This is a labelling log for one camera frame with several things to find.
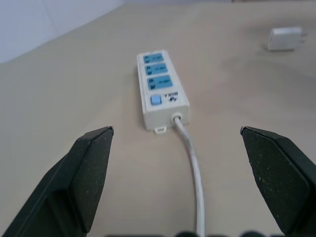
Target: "beige table surface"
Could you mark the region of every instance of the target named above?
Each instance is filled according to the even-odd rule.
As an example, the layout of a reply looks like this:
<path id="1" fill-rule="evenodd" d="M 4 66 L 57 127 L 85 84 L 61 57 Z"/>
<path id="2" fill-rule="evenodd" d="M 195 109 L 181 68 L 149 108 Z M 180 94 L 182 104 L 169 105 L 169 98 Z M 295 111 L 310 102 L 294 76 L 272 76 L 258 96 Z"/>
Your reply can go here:
<path id="1" fill-rule="evenodd" d="M 0 232 L 85 132 L 113 125 L 108 173 L 89 237 L 194 229 L 194 190 L 178 134 L 144 129 L 136 55 L 169 51 L 191 105 L 206 234 L 279 233 L 239 129 L 289 137 L 316 162 L 316 2 L 124 5 L 0 65 Z M 294 52 L 269 30 L 303 26 Z"/>

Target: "white wall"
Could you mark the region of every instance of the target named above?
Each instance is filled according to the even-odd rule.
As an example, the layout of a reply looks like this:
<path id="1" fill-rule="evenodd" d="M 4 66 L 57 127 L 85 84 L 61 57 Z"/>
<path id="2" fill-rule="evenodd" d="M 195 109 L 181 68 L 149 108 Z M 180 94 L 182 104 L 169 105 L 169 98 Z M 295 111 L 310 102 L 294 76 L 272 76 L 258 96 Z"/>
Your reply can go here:
<path id="1" fill-rule="evenodd" d="M 123 0 L 0 0 L 0 63 L 122 4 Z"/>

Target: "blue outlet panel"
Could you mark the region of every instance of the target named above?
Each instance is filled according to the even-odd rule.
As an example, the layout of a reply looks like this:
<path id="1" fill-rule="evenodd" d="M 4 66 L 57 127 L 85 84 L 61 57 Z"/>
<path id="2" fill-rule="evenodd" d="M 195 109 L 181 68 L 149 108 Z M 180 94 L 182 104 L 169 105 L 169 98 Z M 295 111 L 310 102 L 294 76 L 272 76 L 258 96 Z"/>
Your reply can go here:
<path id="1" fill-rule="evenodd" d="M 161 53 L 151 54 L 144 56 L 144 63 L 155 63 L 163 61 Z"/>
<path id="2" fill-rule="evenodd" d="M 155 77 L 155 78 L 148 78 L 147 84 L 148 84 L 149 90 L 156 90 L 156 89 L 173 86 L 169 75 Z"/>
<path id="3" fill-rule="evenodd" d="M 154 75 L 159 73 L 166 73 L 168 69 L 164 63 L 145 66 L 146 75 Z"/>

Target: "electrical outlet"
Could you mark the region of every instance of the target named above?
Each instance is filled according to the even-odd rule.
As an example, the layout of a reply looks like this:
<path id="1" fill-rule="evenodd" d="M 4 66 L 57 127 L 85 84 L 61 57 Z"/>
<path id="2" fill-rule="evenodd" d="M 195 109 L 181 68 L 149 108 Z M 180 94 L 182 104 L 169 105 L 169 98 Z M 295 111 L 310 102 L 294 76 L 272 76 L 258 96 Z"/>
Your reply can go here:
<path id="1" fill-rule="evenodd" d="M 168 52 L 138 54 L 137 68 L 146 129 L 166 132 L 175 117 L 180 117 L 182 124 L 188 123 L 190 104 Z"/>
<path id="2" fill-rule="evenodd" d="M 169 75 L 148 78 L 147 82 L 149 90 L 156 90 L 172 86 L 172 81 Z"/>
<path id="3" fill-rule="evenodd" d="M 145 70 L 146 70 L 146 75 L 148 76 L 168 72 L 168 69 L 165 63 L 146 66 Z"/>

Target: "white power cable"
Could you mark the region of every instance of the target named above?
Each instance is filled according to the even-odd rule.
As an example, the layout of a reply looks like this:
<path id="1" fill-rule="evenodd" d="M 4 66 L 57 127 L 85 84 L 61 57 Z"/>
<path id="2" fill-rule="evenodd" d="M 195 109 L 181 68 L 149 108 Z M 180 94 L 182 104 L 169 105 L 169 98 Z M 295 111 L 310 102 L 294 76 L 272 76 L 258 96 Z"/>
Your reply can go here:
<path id="1" fill-rule="evenodd" d="M 198 167 L 198 160 L 196 157 L 196 154 L 193 149 L 193 145 L 190 141 L 189 134 L 185 127 L 180 122 L 179 117 L 174 118 L 174 122 L 178 130 L 181 132 L 181 135 L 183 136 L 187 148 L 190 152 L 190 160 L 191 160 L 191 166 L 193 170 L 194 175 L 194 182 L 196 187 L 196 199 L 197 199 L 197 235 L 199 237 L 204 237 L 205 235 L 205 227 L 204 227 L 204 196 L 203 196 L 203 187 L 202 187 L 202 179 L 201 179 L 201 173 Z"/>

